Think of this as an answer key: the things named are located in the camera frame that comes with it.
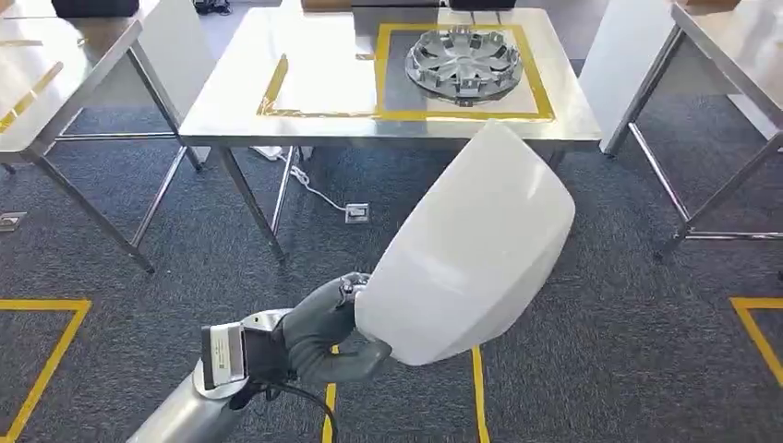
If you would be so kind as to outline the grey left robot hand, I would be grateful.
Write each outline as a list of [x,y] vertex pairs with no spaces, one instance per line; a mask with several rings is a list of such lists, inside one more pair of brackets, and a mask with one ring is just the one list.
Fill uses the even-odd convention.
[[312,383],[343,383],[370,377],[391,355],[385,341],[368,341],[351,353],[333,353],[355,330],[355,299],[370,275],[350,272],[327,281],[281,320],[285,348],[299,378]]

